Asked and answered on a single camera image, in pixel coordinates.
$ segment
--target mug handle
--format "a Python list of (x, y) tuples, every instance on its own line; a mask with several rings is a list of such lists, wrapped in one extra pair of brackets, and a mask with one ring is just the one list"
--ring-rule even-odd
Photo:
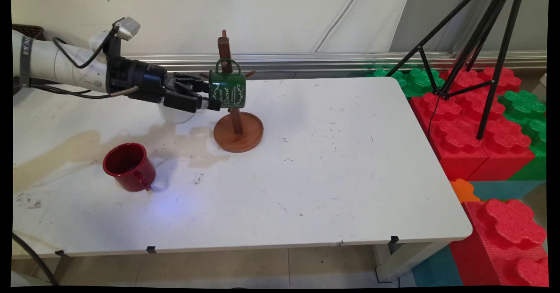
[(142, 174), (140, 174), (139, 171), (137, 170), (134, 171), (134, 177), (136, 177), (140, 181), (140, 183), (144, 186), (144, 188), (146, 188), (147, 191), (152, 190), (152, 185), (150, 185), (148, 181), (144, 179), (144, 177), (142, 176)]
[(218, 62), (216, 62), (216, 73), (217, 74), (220, 74), (220, 72), (218, 72), (218, 66), (220, 65), (220, 63), (222, 63), (222, 61), (229, 61), (229, 62), (232, 62), (233, 64), (235, 64), (236, 66), (238, 66), (238, 74), (236, 74), (236, 76), (238, 76), (242, 73), (242, 69), (240, 68), (239, 64), (237, 62), (235, 62), (235, 60), (230, 59), (230, 58), (220, 58), (218, 60)]

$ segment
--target white table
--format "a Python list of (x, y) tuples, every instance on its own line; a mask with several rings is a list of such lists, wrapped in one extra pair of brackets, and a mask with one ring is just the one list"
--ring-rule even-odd
[[(396, 80), (248, 82), (264, 137), (246, 153), (212, 138), (225, 110), (164, 124), (155, 104), (24, 90), (14, 96), (13, 229), (42, 257), (406, 243), (394, 279), (472, 227)], [(102, 169), (144, 145), (153, 193)], [(13, 257), (22, 255), (12, 247)]]

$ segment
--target brown basket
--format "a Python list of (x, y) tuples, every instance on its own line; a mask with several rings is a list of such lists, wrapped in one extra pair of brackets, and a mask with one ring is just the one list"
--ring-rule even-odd
[[(34, 25), (23, 25), (23, 24), (12, 24), (12, 30), (16, 30), (27, 37), (36, 39), (36, 40), (46, 40), (44, 30), (41, 26), (34, 26)], [(20, 78), (14, 78), (14, 95), (20, 91)]]

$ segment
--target tripod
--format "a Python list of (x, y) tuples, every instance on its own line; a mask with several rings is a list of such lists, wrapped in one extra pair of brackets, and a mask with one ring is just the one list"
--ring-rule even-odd
[(476, 84), (470, 86), (468, 88), (464, 88), (462, 90), (449, 93), (449, 88), (451, 87), (453, 80), (456, 78), (459, 71), (463, 68), (466, 63), (466, 71), (470, 71), (476, 58), (482, 50), (482, 46), (490, 34), (494, 23), (496, 22), (498, 15), (502, 11), (506, 0), (492, 0), (486, 12), (482, 16), (478, 26), (476, 26), (472, 36), (469, 38), (464, 50), (459, 54), (451, 73), (449, 74), (447, 80), (445, 80), (444, 85), (438, 89), (436, 83), (434, 81), (434, 77), (432, 76), (432, 72), (430, 70), (430, 65), (428, 64), (428, 59), (426, 59), (426, 54), (424, 53), (424, 44), (428, 42), (434, 35), (441, 30), (443, 26), (445, 26), (464, 6), (466, 6), (471, 0), (463, 0), (458, 4), (456, 8), (450, 12), (443, 20), (434, 28), (426, 37), (424, 37), (420, 42), (414, 47), (400, 62), (394, 66), (392, 70), (390, 70), (386, 76), (389, 77), (394, 74), (404, 63), (410, 59), (416, 52), (420, 52), (420, 56), (422, 57), (422, 62), (424, 63), (424, 67), (426, 68), (426, 72), (428, 73), (428, 78), (430, 79), (430, 84), (432, 85), (432, 91), (434, 94), (438, 95), (439, 98), (443, 97), (444, 99), (449, 99), (450, 97), (462, 94), (465, 92), (469, 92), (472, 90), (476, 90), (477, 88), (485, 87), (490, 85), (490, 91), (488, 92), (488, 96), (486, 98), (486, 104), (484, 105), (484, 112), (482, 113), (482, 119), (480, 120), (480, 125), (478, 127), (478, 133), (476, 134), (476, 138), (481, 140), (484, 135), (484, 130), (486, 129), (486, 122), (488, 122), (488, 115), (490, 115), (490, 108), (492, 107), (492, 101), (494, 101), (494, 96), (496, 94), (496, 89), (498, 88), (498, 81), (500, 80), (500, 74), (502, 73), (502, 66), (504, 66), (504, 61), (506, 59), (506, 52), (508, 52), (508, 46), (510, 45), (511, 34), (514, 30), (515, 20), (518, 16), (519, 8), (521, 6), (522, 0), (514, 0), (513, 6), (510, 11), (510, 17), (507, 21), (506, 30), (504, 32), (504, 38), (502, 39), (502, 46), (500, 47), (500, 53), (498, 54), (498, 59), (496, 61), (496, 68), (494, 70), (494, 75), (492, 79), (488, 82), (484, 82), (481, 84)]

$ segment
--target wooden mug tree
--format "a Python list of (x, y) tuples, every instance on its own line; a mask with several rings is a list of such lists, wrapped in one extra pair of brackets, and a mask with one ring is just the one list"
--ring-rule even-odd
[[(218, 51), (220, 59), (231, 59), (230, 40), (225, 30), (222, 30), (222, 37), (218, 38)], [(222, 71), (232, 73), (231, 62), (222, 62)], [(252, 70), (245, 74), (245, 78), (255, 73), (256, 71)], [(228, 112), (230, 113), (222, 117), (214, 126), (214, 139), (218, 145), (234, 153), (246, 152), (256, 147), (264, 133), (264, 126), (260, 119), (249, 112), (240, 112), (238, 108), (230, 108)]]

